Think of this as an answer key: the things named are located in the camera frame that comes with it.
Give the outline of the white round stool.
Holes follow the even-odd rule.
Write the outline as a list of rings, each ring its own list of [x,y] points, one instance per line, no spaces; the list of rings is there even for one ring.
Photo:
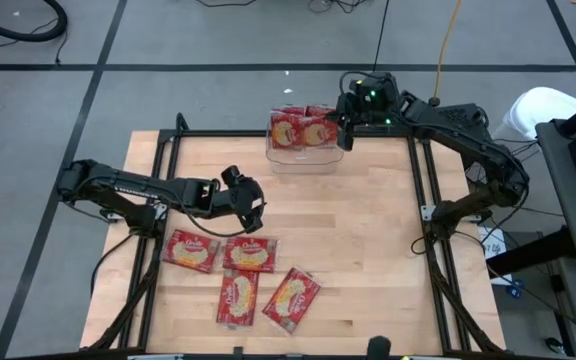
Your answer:
[[[548,87],[532,88],[513,103],[492,138],[505,141],[532,141],[536,126],[552,119],[568,119],[576,113],[576,98]]]

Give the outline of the clear plastic basket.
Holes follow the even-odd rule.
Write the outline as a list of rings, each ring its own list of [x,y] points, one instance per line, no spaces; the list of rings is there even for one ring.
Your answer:
[[[270,120],[266,129],[266,158],[278,174],[329,174],[336,171],[344,152],[335,144],[297,149],[274,149],[271,143]]]

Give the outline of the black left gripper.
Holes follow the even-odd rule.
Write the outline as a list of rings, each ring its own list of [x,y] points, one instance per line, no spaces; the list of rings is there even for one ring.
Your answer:
[[[259,183],[243,175],[236,165],[227,167],[221,177],[227,186],[219,193],[222,214],[235,215],[247,234],[261,229],[266,201]]]

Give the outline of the white cardboard box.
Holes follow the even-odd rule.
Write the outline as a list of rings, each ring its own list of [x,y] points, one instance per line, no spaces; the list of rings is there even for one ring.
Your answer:
[[[503,232],[499,229],[492,230],[485,226],[478,227],[479,239],[485,248],[485,258],[493,258],[508,250]]]

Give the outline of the black aluminium table frame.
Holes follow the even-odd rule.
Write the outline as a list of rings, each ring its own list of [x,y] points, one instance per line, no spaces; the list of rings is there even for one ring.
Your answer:
[[[277,174],[266,139],[250,133],[186,133],[177,151],[180,177],[213,178],[237,166],[257,180],[267,202],[261,235],[279,242],[276,270],[260,277],[267,304],[286,273],[298,268],[321,285],[293,333],[262,313],[249,327],[216,320],[223,270],[205,274],[164,264],[154,304],[138,308],[129,341],[151,353],[358,355],[382,335],[398,355],[438,355],[457,345],[453,314],[440,330],[422,255],[417,183],[426,183],[421,147],[397,137],[359,138],[330,174]],[[142,337],[139,328],[147,325]]]

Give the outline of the black round object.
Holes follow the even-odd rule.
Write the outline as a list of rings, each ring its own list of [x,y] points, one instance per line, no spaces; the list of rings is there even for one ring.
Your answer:
[[[366,360],[389,360],[391,342],[384,336],[375,336],[369,340]]]

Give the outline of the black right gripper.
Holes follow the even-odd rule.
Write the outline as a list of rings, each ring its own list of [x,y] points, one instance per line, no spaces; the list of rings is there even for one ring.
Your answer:
[[[324,115],[328,121],[337,121],[337,145],[351,151],[354,144],[354,128],[361,123],[362,100],[354,93],[339,96],[336,111]]]

